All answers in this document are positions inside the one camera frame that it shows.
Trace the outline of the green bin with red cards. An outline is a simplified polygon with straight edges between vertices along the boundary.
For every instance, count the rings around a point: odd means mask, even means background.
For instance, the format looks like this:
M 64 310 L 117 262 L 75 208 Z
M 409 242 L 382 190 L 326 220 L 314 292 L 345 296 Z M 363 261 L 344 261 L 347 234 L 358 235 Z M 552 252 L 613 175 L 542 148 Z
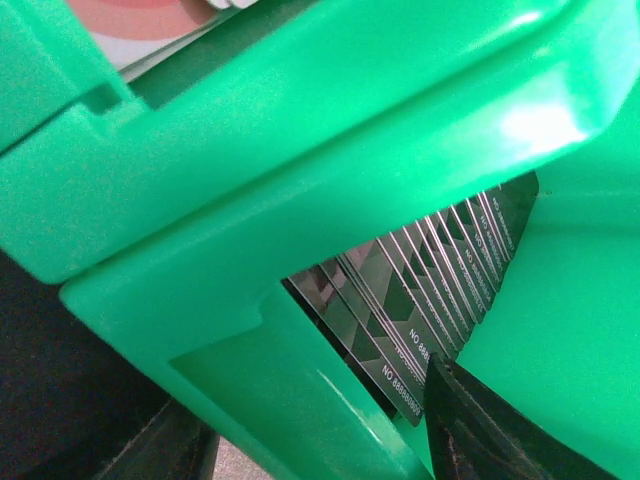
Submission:
M 150 109 L 63 1 L 1 3 L 1 150 L 109 136 Z

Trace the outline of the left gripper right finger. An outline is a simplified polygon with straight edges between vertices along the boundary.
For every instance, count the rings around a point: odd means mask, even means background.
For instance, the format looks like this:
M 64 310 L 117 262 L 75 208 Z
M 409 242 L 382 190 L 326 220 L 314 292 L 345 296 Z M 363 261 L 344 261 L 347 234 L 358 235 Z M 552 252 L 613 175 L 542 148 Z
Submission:
M 437 479 L 611 479 L 454 361 L 434 354 L 424 413 Z

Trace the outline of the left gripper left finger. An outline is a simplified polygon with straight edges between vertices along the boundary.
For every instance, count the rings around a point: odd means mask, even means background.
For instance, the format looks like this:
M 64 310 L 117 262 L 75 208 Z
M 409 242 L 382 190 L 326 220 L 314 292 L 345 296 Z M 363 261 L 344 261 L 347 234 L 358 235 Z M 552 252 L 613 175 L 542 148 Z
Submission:
M 211 479 L 219 435 L 175 400 L 96 436 L 86 479 Z

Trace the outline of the green bin with black cards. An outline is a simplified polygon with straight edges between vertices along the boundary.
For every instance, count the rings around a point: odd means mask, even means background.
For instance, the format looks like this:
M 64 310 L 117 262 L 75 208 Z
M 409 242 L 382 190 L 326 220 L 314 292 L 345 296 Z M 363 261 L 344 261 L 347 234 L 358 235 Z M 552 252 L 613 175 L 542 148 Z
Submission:
M 150 109 L 1 150 L 1 475 L 86 479 L 175 400 L 275 479 L 437 479 L 284 279 L 529 172 L 450 359 L 639 475 L 639 5 L 252 1 L 127 81 Z

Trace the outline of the red white card stack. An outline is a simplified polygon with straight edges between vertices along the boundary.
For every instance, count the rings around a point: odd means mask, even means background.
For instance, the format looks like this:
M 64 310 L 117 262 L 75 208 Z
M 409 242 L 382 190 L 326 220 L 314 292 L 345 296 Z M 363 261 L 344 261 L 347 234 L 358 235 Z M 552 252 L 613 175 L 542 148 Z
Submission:
M 68 3 L 127 81 L 184 48 L 252 1 L 78 0 Z

